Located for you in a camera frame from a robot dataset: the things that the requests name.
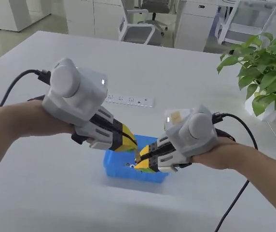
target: white drawer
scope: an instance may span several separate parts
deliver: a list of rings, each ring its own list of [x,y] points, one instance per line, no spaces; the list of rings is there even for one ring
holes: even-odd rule
[[[217,5],[187,1],[183,10],[183,14],[214,18],[217,10]]]

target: hand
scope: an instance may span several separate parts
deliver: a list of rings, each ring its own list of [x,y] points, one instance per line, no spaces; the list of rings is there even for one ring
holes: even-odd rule
[[[192,157],[192,163],[201,163],[214,169],[235,169],[243,162],[251,147],[238,144],[229,138],[220,137],[220,144],[210,152]]]
[[[15,117],[13,130],[19,137],[74,133],[72,125],[51,116],[41,104],[42,101],[33,100],[8,106]]]

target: potted plant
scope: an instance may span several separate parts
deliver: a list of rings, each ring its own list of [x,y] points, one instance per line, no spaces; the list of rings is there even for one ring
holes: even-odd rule
[[[270,44],[263,47],[261,36]],[[246,110],[260,120],[276,119],[276,38],[271,33],[251,36],[243,44],[232,46],[233,54],[221,56],[218,73],[223,67],[241,64],[238,74],[240,90],[247,87]]]

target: white chair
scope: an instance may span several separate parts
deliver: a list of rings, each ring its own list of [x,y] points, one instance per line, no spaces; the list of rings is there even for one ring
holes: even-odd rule
[[[160,29],[155,25],[146,23],[149,11],[146,9],[127,10],[124,0],[121,0],[121,5],[124,17],[119,26],[119,41],[160,46],[163,39]],[[128,15],[136,13],[143,13],[144,21],[139,24],[129,23]]]
[[[241,44],[251,35],[260,35],[276,14],[276,2],[263,0],[237,0],[231,14],[220,15],[215,30],[218,43]]]

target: wrist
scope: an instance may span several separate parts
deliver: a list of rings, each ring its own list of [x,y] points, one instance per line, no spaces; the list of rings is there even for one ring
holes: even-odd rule
[[[233,169],[241,173],[246,167],[248,167],[253,158],[257,157],[260,152],[253,147],[245,145],[237,145],[236,154],[234,160],[231,162],[230,169]]]

